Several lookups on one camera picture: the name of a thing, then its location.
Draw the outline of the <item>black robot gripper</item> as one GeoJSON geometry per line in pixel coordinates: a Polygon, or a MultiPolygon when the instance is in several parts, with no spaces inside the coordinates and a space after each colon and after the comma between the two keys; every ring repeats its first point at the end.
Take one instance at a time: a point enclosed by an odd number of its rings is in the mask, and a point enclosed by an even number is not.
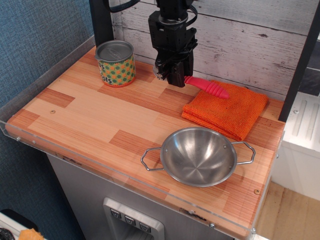
{"type": "Polygon", "coordinates": [[[176,19],[167,19],[160,11],[153,12],[148,18],[152,47],[157,50],[154,73],[168,75],[168,84],[179,88],[185,86],[185,77],[193,75],[197,30],[189,26],[196,19],[194,16],[188,20],[187,12],[176,19]]]}

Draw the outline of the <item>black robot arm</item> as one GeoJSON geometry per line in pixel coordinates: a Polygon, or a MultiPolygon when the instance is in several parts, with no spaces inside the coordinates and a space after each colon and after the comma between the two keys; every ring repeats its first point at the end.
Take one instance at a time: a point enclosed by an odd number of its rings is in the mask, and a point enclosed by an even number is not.
{"type": "Polygon", "coordinates": [[[192,0],[157,0],[158,11],[148,18],[152,47],[157,50],[153,71],[160,80],[183,88],[193,75],[193,50],[198,45],[194,27],[198,12],[192,0]]]}

